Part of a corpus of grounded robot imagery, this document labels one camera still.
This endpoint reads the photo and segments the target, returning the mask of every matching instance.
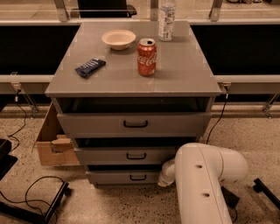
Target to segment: white bowl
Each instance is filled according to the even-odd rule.
[[[105,32],[102,41],[114,50],[120,51],[128,48],[135,38],[136,35],[132,31],[115,30]]]

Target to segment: can lid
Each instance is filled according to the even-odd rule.
[[[156,41],[153,38],[142,38],[140,39],[139,44],[142,46],[154,46]]]

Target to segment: black drawer handle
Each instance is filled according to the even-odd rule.
[[[147,179],[147,175],[143,175],[143,177],[140,177],[140,178],[133,178],[133,175],[130,175],[130,180],[132,181],[139,181],[139,180],[146,180]]]
[[[144,123],[139,123],[139,124],[127,124],[126,121],[123,121],[123,126],[125,128],[145,128],[148,126],[148,121],[145,121]]]
[[[130,155],[129,153],[126,153],[126,158],[127,159],[146,159],[147,154],[144,153],[142,155]]]

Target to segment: red soda can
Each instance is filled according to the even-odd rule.
[[[156,71],[157,46],[153,38],[142,38],[138,44],[138,72],[143,76],[149,76]]]

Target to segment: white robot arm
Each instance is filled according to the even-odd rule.
[[[182,224],[232,223],[220,182],[235,183],[247,176],[248,165],[235,150],[202,143],[188,143],[166,162],[158,184],[176,179]]]

